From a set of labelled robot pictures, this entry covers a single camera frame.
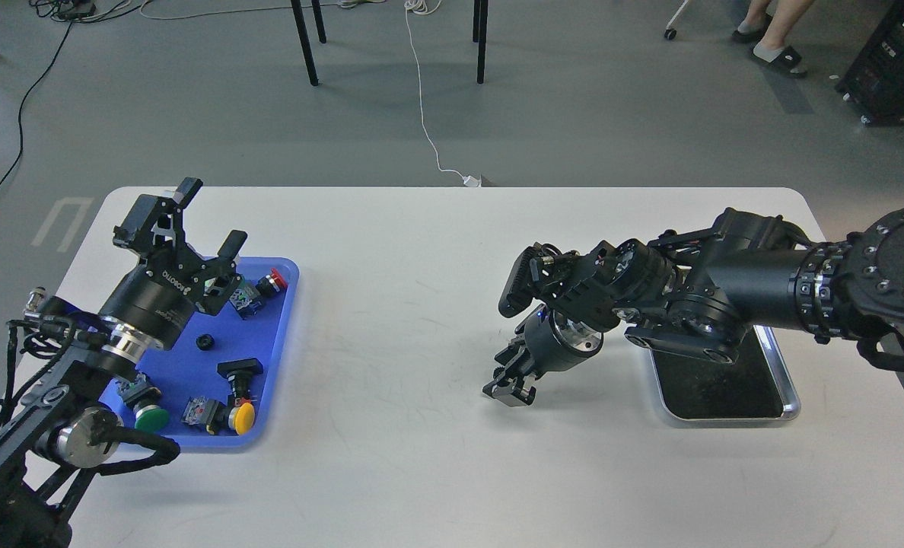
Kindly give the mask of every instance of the blue tray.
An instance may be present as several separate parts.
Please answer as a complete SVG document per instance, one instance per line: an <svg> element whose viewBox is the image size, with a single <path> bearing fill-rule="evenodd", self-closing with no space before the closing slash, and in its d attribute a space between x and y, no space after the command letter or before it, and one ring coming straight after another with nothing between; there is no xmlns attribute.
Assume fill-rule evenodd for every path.
<svg viewBox="0 0 904 548"><path fill-rule="evenodd" d="M300 270L292 260L282 257L242 257L237 268L240 274L254 283L274 267L285 278L288 287L267 301L255 316L243 320L230 304L226 304L218 316L196 313L170 351L148 350L138 364L138 369L148 374L161 389L163 396L159 405L171 417L158 434L177 441L184 450L238 448L255 440L266 427ZM195 339L202 333L215 338L215 347L211 350L202 351L195 346ZM219 377L215 367L220 362L242 358L257 358L263 365L262 374L250 383L256 408L253 429L243 436L237 436L229 429L212 436L204 430L183 424L181 414L189 398L207 396L225 403L229 383ZM100 401L107 403L121 416L124 426L135 424L135 414L121 401L114 383L107 386Z"/></svg>

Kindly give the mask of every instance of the power adapter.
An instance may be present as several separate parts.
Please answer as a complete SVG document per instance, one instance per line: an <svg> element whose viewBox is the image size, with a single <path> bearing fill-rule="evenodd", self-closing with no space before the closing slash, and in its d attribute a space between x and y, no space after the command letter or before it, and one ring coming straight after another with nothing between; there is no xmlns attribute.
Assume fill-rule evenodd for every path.
<svg viewBox="0 0 904 548"><path fill-rule="evenodd" d="M63 21L75 21L79 18L89 18L96 13L97 6L94 6L94 0L69 0L59 4L56 18Z"/></svg>

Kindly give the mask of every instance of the white table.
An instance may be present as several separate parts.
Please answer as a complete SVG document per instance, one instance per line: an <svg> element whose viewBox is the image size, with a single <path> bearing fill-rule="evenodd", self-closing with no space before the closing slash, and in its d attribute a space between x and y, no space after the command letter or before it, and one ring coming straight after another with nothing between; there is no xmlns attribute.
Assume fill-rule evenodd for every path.
<svg viewBox="0 0 904 548"><path fill-rule="evenodd" d="M58 295L98 309L135 264L112 226L174 184L112 193ZM778 331L803 407L778 428L671 426L622 329L530 408L480 394L520 319L496 304L523 247L646 241L726 206L820 238L776 188L204 188L197 250L239 228L244 256L300 266L267 431L96 479L72 546L904 547L904 394L853 343Z"/></svg>

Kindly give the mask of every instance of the white cable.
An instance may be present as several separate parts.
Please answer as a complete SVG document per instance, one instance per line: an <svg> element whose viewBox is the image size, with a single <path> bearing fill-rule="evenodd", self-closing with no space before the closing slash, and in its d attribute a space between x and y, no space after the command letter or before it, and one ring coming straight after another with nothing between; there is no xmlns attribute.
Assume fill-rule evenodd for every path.
<svg viewBox="0 0 904 548"><path fill-rule="evenodd" d="M415 69L418 70L418 109L422 114L422 131L425 132L425 139L428 139L428 143L431 143L431 149L435 151L435 166L438 166L438 170L446 174L459 174L459 177L462 177L462 180L465 181L466 176L459 173L459 171L442 169L442 163L438 159L438 147L435 146L434 140L431 140L431 136L428 136L428 129L425 128L425 99L424 94L422 93L422 64L418 62L418 52L415 51L415 42L411 39L411 24L408 22L408 13L410 11L411 13L414 13L414 11L408 7L410 2L411 0L406 0L406 3L404 3L404 24L408 27L408 43L411 44L411 53L415 56Z"/></svg>
<svg viewBox="0 0 904 548"><path fill-rule="evenodd" d="M138 10L138 13L142 15L142 17L149 18L149 20L154 21L180 21L180 20L190 20L190 18L200 18L205 17L205 15L222 15L222 14L242 14L245 11L270 11L270 10L289 10L291 6L272 6L267 8L243 8L239 10L223 10L223 11L207 11L204 14L191 14L191 15L177 15L177 17L163 18L160 15L149 15L145 13L145 6L153 2L154 0L142 0L142 7ZM357 4L369 3L369 4L379 4L384 2L385 0L340 0L333 4L320 4L320 7L329 7L329 6L338 6L344 9L351 9L357 6ZM302 6L303 8L312 8L313 6L307 5Z"/></svg>
<svg viewBox="0 0 904 548"><path fill-rule="evenodd" d="M425 0L404 0L404 11L406 14L408 11L416 15L431 15L435 13L435 10L438 10L438 7L442 5L442 0L438 0L438 3L435 4L435 7L431 10L428 9L428 4L425 3Z"/></svg>
<svg viewBox="0 0 904 548"><path fill-rule="evenodd" d="M383 4L388 0L337 0L337 6L345 10L357 8L361 4Z"/></svg>

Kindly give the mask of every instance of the screw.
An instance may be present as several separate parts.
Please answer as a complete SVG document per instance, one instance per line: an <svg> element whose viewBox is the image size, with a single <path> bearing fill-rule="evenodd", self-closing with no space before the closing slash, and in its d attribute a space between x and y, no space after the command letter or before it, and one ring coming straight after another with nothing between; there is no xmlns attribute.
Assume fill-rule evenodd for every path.
<svg viewBox="0 0 904 548"><path fill-rule="evenodd" d="M62 399L62 397L65 395L66 389L58 386L56 388L53 388L52 390L49 390L49 392L47 392L46 395L43 396L42 401L43 403L45 403L45 405L49 406L53 403L59 402L59 400Z"/></svg>
<svg viewBox="0 0 904 548"><path fill-rule="evenodd" d="M708 356L713 362L716 362L718 364L733 363L733 358L731 358L721 352L716 352L715 350L713 350L711 348L703 348L702 353L706 354L706 356Z"/></svg>
<svg viewBox="0 0 904 548"><path fill-rule="evenodd" d="M628 339L629 343L636 344L637 346L640 346L642 348L651 348L647 341L639 339L639 337L637 336L626 336L625 339Z"/></svg>

